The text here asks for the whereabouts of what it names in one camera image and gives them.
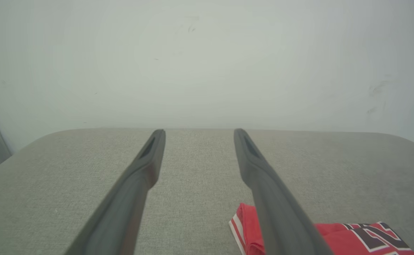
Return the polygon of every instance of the white wall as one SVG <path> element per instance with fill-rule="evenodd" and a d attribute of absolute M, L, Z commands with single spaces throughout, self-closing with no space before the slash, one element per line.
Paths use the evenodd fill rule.
<path fill-rule="evenodd" d="M 99 126 L 414 141 L 414 0 L 0 0 L 13 151 Z"/>

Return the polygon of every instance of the textured gray surface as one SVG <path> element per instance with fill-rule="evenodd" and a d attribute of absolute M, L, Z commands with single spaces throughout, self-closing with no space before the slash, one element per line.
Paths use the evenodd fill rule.
<path fill-rule="evenodd" d="M 42 137 L 0 165 L 0 254 L 62 254 L 150 129 Z M 388 223 L 414 249 L 414 143 L 344 132 L 248 131 L 318 223 Z M 232 130 L 167 130 L 135 254 L 240 252 L 228 220 L 253 204 Z"/>

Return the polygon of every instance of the red stripe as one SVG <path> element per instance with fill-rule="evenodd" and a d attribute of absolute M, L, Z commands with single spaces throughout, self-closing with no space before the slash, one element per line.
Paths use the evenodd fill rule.
<path fill-rule="evenodd" d="M 237 228 L 237 225 L 235 224 L 234 219 L 232 219 L 232 220 L 231 220 L 231 222 L 233 223 L 234 229 L 235 229 L 235 231 L 236 231 L 236 234 L 237 234 L 237 236 L 238 236 L 238 239 L 240 240 L 240 243 L 241 243 L 241 245 L 242 245 L 242 247 L 243 247 L 243 250 L 245 250 L 245 243 L 244 243 L 244 242 L 243 242 L 243 240 L 241 239 L 240 232 L 238 231 L 238 228 Z"/>

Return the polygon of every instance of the red garment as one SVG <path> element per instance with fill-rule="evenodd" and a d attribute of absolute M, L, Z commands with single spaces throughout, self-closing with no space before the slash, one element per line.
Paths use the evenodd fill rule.
<path fill-rule="evenodd" d="M 242 255 L 265 255 L 256 208 L 241 203 L 229 222 Z M 335 255 L 414 255 L 385 223 L 315 224 Z"/>

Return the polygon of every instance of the white stripe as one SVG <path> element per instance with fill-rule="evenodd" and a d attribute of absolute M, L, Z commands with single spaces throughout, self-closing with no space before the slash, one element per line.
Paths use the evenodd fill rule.
<path fill-rule="evenodd" d="M 238 239 L 237 232 L 235 231 L 234 225 L 232 223 L 232 220 L 229 221 L 229 226 L 231 227 L 231 231 L 233 232 L 234 239 L 236 240 L 236 243 L 238 245 L 238 248 L 240 249 L 241 255 L 246 255 L 245 251 L 243 250 L 243 246 L 241 245 L 240 239 Z"/>
<path fill-rule="evenodd" d="M 243 227 L 241 226 L 241 222 L 238 219 L 237 214 L 234 215 L 233 221 L 235 222 L 235 224 L 237 226 L 238 232 L 240 233 L 240 237 L 243 240 L 243 243 L 246 245 L 245 239 L 243 238 Z"/>

